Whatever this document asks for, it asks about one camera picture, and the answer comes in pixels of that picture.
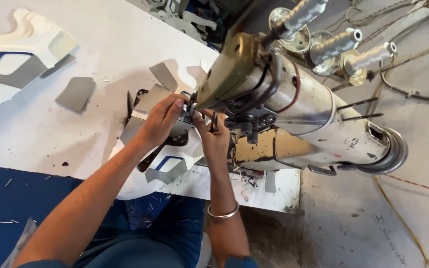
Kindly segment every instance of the white table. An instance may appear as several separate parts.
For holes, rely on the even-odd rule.
[[[182,34],[124,0],[0,0],[0,34],[11,31],[12,9],[35,11],[72,34],[78,41],[75,61],[46,79],[37,79],[0,105],[0,167],[86,179],[107,161],[127,116],[126,94],[150,89],[156,81],[148,67],[176,59],[180,83],[195,88],[186,68],[200,61],[211,65],[212,49]],[[54,99],[72,77],[94,77],[97,87],[81,114]],[[209,199],[209,173],[188,172],[164,192]],[[240,204],[284,211],[298,204],[299,171],[277,174],[280,192],[273,196],[232,180]],[[241,196],[248,196],[248,201]]]

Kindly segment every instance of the silver bangle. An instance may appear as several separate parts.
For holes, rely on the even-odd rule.
[[[217,219],[226,219],[226,218],[229,218],[229,217],[233,216],[234,214],[236,214],[236,212],[238,212],[238,210],[239,210],[239,203],[238,203],[238,201],[236,201],[236,209],[233,212],[226,214],[226,215],[223,215],[223,216],[215,216],[215,215],[211,214],[211,205],[209,205],[208,206],[208,215],[213,217],[213,218],[217,218]]]

